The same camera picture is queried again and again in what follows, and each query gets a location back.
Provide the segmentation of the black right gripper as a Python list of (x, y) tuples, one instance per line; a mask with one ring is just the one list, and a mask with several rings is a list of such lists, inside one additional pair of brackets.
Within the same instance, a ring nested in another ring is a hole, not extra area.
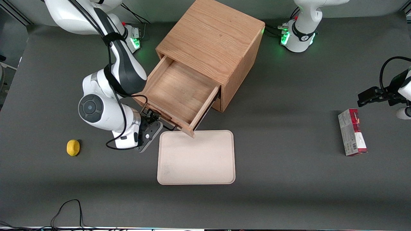
[(160, 120), (161, 114), (153, 113), (153, 110), (148, 109), (145, 112), (140, 112), (140, 117), (141, 117), (140, 129), (146, 130), (148, 129), (148, 127), (150, 127), (152, 123)]

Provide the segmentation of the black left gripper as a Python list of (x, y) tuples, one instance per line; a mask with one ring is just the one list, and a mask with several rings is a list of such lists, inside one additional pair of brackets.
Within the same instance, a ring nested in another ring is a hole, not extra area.
[[(383, 86), (383, 74), (380, 73), (379, 75), (379, 84), (382, 90), (382, 97), (383, 98), (405, 98), (402, 96), (398, 90), (403, 85), (406, 80), (408, 72), (402, 72), (396, 75), (390, 82), (389, 86)], [(358, 107), (363, 107), (367, 104), (371, 104), (374, 102), (380, 102), (380, 88), (377, 86), (373, 86), (368, 88), (367, 90), (358, 94)]]

